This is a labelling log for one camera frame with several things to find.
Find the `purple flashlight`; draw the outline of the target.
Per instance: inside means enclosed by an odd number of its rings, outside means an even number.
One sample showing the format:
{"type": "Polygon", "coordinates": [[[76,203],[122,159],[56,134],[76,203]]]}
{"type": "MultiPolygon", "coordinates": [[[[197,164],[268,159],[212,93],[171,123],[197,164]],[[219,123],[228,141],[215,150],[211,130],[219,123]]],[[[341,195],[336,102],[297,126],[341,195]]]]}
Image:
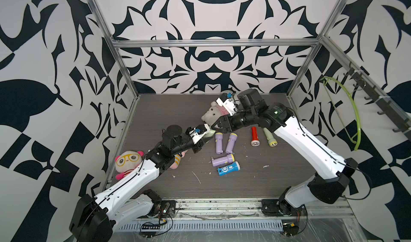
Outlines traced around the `purple flashlight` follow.
{"type": "Polygon", "coordinates": [[[226,150],[225,150],[227,154],[232,154],[233,153],[233,149],[234,149],[234,146],[235,146],[235,143],[236,143],[237,139],[238,139],[237,134],[230,133],[229,140],[228,140],[226,150]]]}
{"type": "Polygon", "coordinates": [[[221,132],[215,133],[216,153],[222,154],[223,150],[223,134],[221,132]]]}

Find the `green flashlight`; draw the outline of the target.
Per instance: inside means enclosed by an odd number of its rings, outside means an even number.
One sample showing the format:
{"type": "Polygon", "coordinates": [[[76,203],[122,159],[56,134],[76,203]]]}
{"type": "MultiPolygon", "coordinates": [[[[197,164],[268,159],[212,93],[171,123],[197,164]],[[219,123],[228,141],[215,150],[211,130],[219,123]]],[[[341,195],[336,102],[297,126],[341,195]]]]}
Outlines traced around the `green flashlight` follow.
{"type": "Polygon", "coordinates": [[[277,146],[278,142],[277,140],[274,138],[274,135],[272,132],[270,132],[267,128],[263,129],[263,132],[267,138],[268,144],[270,147],[275,147],[277,146]]]}
{"type": "Polygon", "coordinates": [[[205,138],[213,137],[215,134],[215,130],[209,130],[208,133],[204,136],[205,138]]]}

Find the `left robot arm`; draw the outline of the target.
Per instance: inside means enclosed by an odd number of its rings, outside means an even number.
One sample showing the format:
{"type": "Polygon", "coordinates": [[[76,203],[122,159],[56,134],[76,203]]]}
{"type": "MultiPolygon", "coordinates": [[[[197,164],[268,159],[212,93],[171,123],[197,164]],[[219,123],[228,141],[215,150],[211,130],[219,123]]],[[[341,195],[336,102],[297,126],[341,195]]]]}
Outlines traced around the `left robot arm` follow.
{"type": "Polygon", "coordinates": [[[132,197],[169,169],[178,154],[187,150],[197,153],[214,138],[214,133],[206,123],[186,131],[178,125],[163,130],[162,140],[135,170],[96,196],[80,198],[69,225],[71,233],[79,242],[107,242],[117,229],[139,217],[153,215],[161,201],[155,192],[147,190],[132,197]]]}

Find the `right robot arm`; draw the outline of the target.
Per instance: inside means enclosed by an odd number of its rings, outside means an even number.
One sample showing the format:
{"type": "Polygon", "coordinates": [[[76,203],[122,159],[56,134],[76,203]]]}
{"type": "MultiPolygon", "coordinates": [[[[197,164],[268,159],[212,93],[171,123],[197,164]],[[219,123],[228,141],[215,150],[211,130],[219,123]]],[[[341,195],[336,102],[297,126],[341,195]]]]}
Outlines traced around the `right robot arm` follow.
{"type": "Polygon", "coordinates": [[[219,117],[212,129],[228,133],[252,125],[266,128],[291,145],[315,169],[315,175],[307,181],[284,191],[278,203],[281,207],[299,208],[312,201],[333,204],[342,197],[358,163],[325,146],[299,122],[292,109],[281,103],[268,106],[256,89],[242,91],[237,96],[223,93],[216,103],[227,114],[219,117]]]}

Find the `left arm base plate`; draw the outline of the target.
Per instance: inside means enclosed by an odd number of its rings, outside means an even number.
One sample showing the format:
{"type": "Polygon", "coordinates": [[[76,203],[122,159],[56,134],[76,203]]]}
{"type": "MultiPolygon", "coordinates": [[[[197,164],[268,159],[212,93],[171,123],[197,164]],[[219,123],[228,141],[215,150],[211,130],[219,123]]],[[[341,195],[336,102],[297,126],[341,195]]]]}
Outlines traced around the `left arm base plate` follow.
{"type": "Polygon", "coordinates": [[[175,200],[162,200],[154,203],[153,208],[146,215],[138,216],[137,218],[156,218],[160,214],[168,214],[174,217],[176,214],[177,202],[175,200]]]}

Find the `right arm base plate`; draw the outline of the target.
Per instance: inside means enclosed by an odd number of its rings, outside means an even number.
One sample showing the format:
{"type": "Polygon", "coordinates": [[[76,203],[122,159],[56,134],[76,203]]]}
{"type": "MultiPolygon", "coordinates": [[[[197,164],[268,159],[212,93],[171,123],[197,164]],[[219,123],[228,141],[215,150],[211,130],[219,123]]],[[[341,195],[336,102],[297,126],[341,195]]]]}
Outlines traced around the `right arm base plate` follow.
{"type": "Polygon", "coordinates": [[[305,205],[294,208],[285,200],[262,199],[261,211],[265,216],[302,217],[307,214],[305,205]]]}

